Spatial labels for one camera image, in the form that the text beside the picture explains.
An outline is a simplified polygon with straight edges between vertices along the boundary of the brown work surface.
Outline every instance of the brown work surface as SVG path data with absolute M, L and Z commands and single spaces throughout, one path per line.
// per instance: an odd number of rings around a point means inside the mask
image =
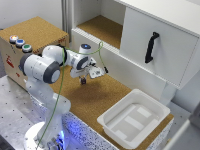
M 87 84 L 80 85 L 78 78 L 71 78 L 70 69 L 71 67 L 65 67 L 65 76 L 61 91 L 61 95 L 71 101 L 72 106 L 70 111 L 122 150 L 121 146 L 104 133 L 102 126 L 97 122 L 97 118 L 131 92 L 131 89 L 108 75 L 96 79 L 88 77 Z M 56 83 L 51 85 L 56 93 L 59 92 L 60 83 L 61 77 Z M 170 114 L 167 116 L 137 150 L 146 149 L 172 119 L 173 115 Z
M 97 16 L 78 28 L 120 49 L 123 26 L 103 16 Z
M 30 44 L 33 50 L 38 50 L 68 34 L 42 18 L 35 17 L 0 31 L 0 37 L 7 42 L 11 35 L 25 39 L 25 42 Z

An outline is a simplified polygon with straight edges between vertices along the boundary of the cabinet door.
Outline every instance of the cabinet door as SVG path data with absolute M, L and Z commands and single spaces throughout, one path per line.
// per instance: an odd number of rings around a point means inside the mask
M 145 56 L 153 32 L 160 37 L 154 40 L 153 60 L 146 64 Z M 178 86 L 197 40 L 189 33 L 127 8 L 120 54 Z

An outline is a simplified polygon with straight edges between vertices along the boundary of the black handle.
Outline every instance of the black handle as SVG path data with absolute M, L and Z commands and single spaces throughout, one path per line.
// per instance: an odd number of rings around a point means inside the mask
M 147 53 L 146 53 L 146 57 L 145 57 L 145 63 L 149 63 L 150 61 L 153 60 L 153 57 L 151 56 L 152 50 L 153 50 L 153 45 L 154 45 L 154 40 L 156 38 L 158 38 L 160 35 L 156 32 L 153 32 L 153 36 L 151 37 L 150 41 L 149 41 L 149 45 L 147 48 Z

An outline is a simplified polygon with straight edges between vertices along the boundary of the brown box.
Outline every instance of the brown box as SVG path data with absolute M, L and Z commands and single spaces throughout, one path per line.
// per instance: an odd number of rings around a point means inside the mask
M 69 47 L 69 36 L 40 17 L 35 17 L 12 27 L 0 31 L 0 51 L 5 67 L 5 71 L 20 86 L 25 88 L 23 75 L 19 69 L 21 57 L 24 55 L 21 49 L 16 48 L 15 44 L 10 44 L 11 35 L 17 35 L 19 39 L 25 40 L 30 44 L 34 54 L 41 54 L 47 45 L 62 45 Z

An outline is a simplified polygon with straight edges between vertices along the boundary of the white plastic bin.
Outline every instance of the white plastic bin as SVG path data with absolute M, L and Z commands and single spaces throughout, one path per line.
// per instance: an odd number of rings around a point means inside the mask
M 105 133 L 122 147 L 135 149 L 169 113 L 169 108 L 135 89 L 97 121 Z

